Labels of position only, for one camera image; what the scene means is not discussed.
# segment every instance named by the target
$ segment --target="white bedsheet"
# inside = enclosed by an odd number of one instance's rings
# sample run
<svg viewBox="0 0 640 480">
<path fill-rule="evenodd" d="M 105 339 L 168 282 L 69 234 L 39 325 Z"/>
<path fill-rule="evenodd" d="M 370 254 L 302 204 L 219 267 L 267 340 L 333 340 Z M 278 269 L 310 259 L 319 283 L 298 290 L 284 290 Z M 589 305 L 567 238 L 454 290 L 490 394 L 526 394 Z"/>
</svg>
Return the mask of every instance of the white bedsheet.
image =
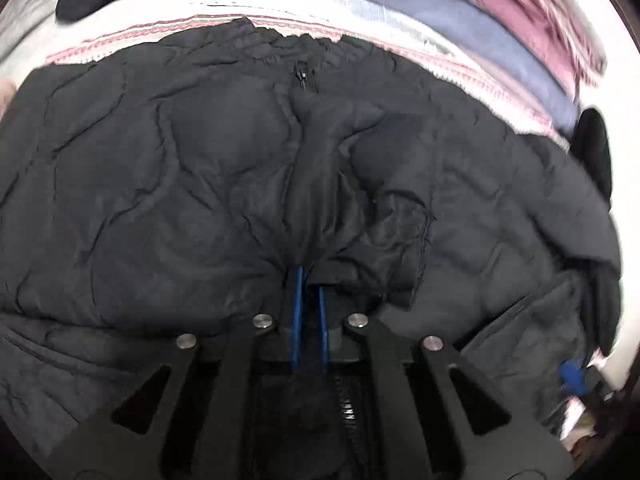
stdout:
<svg viewBox="0 0 640 480">
<path fill-rule="evenodd" d="M 153 33 L 133 34 L 143 24 L 184 22 L 193 16 L 247 15 L 258 26 L 276 28 L 283 34 L 331 37 L 338 40 L 342 32 L 370 40 L 383 48 L 409 57 L 439 78 L 460 86 L 482 101 L 495 115 L 503 118 L 517 132 L 533 132 L 554 138 L 551 120 L 485 73 L 458 47 L 429 27 L 398 12 L 386 10 L 367 0 L 119 0 L 71 25 L 56 23 L 57 0 L 10 0 L 0 14 L 0 76 L 11 78 L 17 85 L 34 68 L 46 62 L 87 62 L 100 59 L 124 46 L 157 41 L 161 27 Z M 9 21 L 20 16 L 18 23 Z M 292 22 L 312 24 L 312 30 L 293 27 Z M 186 26 L 206 23 L 191 20 Z M 124 31 L 128 38 L 117 35 Z M 98 48 L 100 38 L 109 37 L 110 48 Z M 79 51 L 92 45 L 90 57 Z M 60 52 L 76 51 L 74 56 Z"/>
</svg>

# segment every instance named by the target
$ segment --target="pile of clothes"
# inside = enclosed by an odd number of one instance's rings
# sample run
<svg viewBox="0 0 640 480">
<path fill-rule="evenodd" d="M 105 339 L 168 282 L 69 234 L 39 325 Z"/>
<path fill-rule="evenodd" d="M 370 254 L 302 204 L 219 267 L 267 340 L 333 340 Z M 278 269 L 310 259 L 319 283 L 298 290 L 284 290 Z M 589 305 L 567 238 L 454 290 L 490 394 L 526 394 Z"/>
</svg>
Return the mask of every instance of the pile of clothes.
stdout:
<svg viewBox="0 0 640 480">
<path fill-rule="evenodd" d="M 570 136 L 580 84 L 606 68 L 603 47 L 575 0 L 372 0 L 469 51 L 513 91 L 529 92 Z"/>
<path fill-rule="evenodd" d="M 354 38 L 242 18 L 39 68 L 0 122 L 0 417 L 42 461 L 303 266 L 556 430 L 559 365 L 616 334 L 609 198 L 596 112 L 568 154 Z"/>
</svg>

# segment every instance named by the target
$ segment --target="jacket pocket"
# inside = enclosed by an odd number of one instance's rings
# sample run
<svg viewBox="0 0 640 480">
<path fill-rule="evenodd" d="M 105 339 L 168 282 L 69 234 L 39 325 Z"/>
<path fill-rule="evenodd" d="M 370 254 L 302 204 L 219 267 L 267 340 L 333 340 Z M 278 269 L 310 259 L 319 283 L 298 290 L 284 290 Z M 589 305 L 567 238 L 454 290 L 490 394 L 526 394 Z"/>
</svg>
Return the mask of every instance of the jacket pocket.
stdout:
<svg viewBox="0 0 640 480">
<path fill-rule="evenodd" d="M 524 411 L 549 429 L 568 394 L 558 366 L 581 360 L 586 338 L 580 323 L 584 286 L 578 272 L 559 274 L 495 319 L 462 354 Z"/>
<path fill-rule="evenodd" d="M 0 317 L 0 417 L 37 462 L 133 377 L 132 372 L 91 364 L 45 346 L 47 340 L 55 340 L 56 330 L 75 338 L 75 330 L 87 329 Z M 94 344 L 86 336 L 80 339 Z"/>
</svg>

